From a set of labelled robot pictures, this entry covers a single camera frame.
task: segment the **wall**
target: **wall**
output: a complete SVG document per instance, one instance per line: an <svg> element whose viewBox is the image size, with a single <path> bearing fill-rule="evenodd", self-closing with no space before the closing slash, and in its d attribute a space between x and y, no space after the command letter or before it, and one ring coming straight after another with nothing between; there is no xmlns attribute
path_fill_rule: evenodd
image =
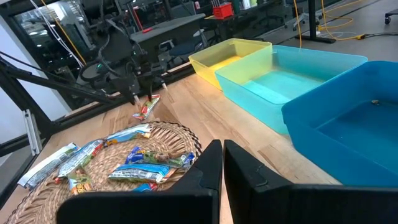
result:
<svg viewBox="0 0 398 224"><path fill-rule="evenodd" d="M1 16L0 37L1 51L38 67L32 56L27 52ZM20 69L47 78L42 72L38 72L7 57L3 58ZM21 84L51 120L58 119L71 111L57 91L25 81L21 81ZM25 134L26 130L24 120L22 119L22 112L2 89L0 89L0 102L2 104L0 111L0 143L3 143L21 134Z"/></svg>

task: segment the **wooden table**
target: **wooden table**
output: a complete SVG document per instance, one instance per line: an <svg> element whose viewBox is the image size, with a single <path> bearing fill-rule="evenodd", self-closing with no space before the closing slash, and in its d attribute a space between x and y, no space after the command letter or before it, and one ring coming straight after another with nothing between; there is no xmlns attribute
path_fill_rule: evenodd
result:
<svg viewBox="0 0 398 224"><path fill-rule="evenodd" d="M295 183L340 184L298 153L288 136L275 133L199 76L191 75L169 85L168 89L168 92L160 90L161 99L147 120L182 123L196 133L203 148L213 139L232 139L267 167ZM35 164L70 142L82 146L90 140L138 123L131 116L137 110L127 103L54 134ZM27 193L26 189L17 186L0 211L0 223L7 220ZM232 223L224 182L221 223Z"/></svg>

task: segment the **woven tray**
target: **woven tray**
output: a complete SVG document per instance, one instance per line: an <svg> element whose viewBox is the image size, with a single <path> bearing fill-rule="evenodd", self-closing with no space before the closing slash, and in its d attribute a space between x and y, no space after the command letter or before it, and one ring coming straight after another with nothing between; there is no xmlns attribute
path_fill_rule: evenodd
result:
<svg viewBox="0 0 398 224"><path fill-rule="evenodd" d="M128 191L140 184L124 181L108 180L108 175L117 164L123 164L126 156L134 146L151 151L194 152L201 154L198 138L187 127L181 124L153 121L149 139L140 138L122 142L102 149L98 155L85 167L91 177L93 187L97 191ZM40 185L29 193L8 218L6 223L55 223L58 207L71 197L68 180L56 185L53 178L57 170L46 178ZM170 179L158 186L158 190L165 190L178 181L183 172L177 170Z"/></svg>

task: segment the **plastic tub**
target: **plastic tub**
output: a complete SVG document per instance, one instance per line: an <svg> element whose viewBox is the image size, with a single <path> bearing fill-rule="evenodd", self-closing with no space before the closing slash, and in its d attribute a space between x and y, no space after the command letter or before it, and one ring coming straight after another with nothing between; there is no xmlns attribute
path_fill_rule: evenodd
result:
<svg viewBox="0 0 398 224"><path fill-rule="evenodd" d="M199 76L221 90L215 70L270 46L268 42L232 38L189 56L189 61Z"/></svg>
<svg viewBox="0 0 398 224"><path fill-rule="evenodd" d="M288 134L281 108L368 59L274 45L216 71L224 94L279 134Z"/></svg>
<svg viewBox="0 0 398 224"><path fill-rule="evenodd" d="M396 71L368 62L287 103L296 150L345 185L397 187Z"/></svg>

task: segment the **candy wrapper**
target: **candy wrapper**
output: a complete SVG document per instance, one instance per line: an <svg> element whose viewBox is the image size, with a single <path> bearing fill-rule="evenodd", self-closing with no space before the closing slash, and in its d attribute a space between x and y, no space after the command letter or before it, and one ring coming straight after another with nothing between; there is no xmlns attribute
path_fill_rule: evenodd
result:
<svg viewBox="0 0 398 224"><path fill-rule="evenodd" d="M124 142L133 140L138 137L149 138L150 136L150 125L149 124L139 124L137 126L127 128L123 131L114 133L106 138L105 146L110 146L118 142Z"/></svg>
<svg viewBox="0 0 398 224"><path fill-rule="evenodd" d="M135 146L127 156L125 164L159 164L174 168L189 168L195 156L192 152L155 152Z"/></svg>
<svg viewBox="0 0 398 224"><path fill-rule="evenodd" d="M60 168L55 183L59 184L62 178L65 178L71 171L78 166L84 167L91 161L104 146L102 139L94 140L83 146L74 156L69 158Z"/></svg>
<svg viewBox="0 0 398 224"><path fill-rule="evenodd" d="M128 180L131 182L165 182L175 169L155 164L121 165L108 178L111 180Z"/></svg>
<svg viewBox="0 0 398 224"><path fill-rule="evenodd" d="M82 166L76 167L67 177L69 179L69 190L73 195L93 191L91 179Z"/></svg>
<svg viewBox="0 0 398 224"><path fill-rule="evenodd" d="M140 186L138 186L137 188L135 188L134 192L145 192L145 191L153 191L156 190L157 188L157 184L155 183L148 183L148 184L141 184Z"/></svg>
<svg viewBox="0 0 398 224"><path fill-rule="evenodd" d="M152 95L152 101L147 100L142 106L139 113L133 114L132 116L142 120L145 120L149 113L154 109L155 104L160 100L160 95Z"/></svg>
<svg viewBox="0 0 398 224"><path fill-rule="evenodd" d="M74 143L63 146L51 156L45 158L42 162L31 168L25 175L21 177L18 184L33 190L41 181L48 177L61 163L71 158L80 148Z"/></svg>

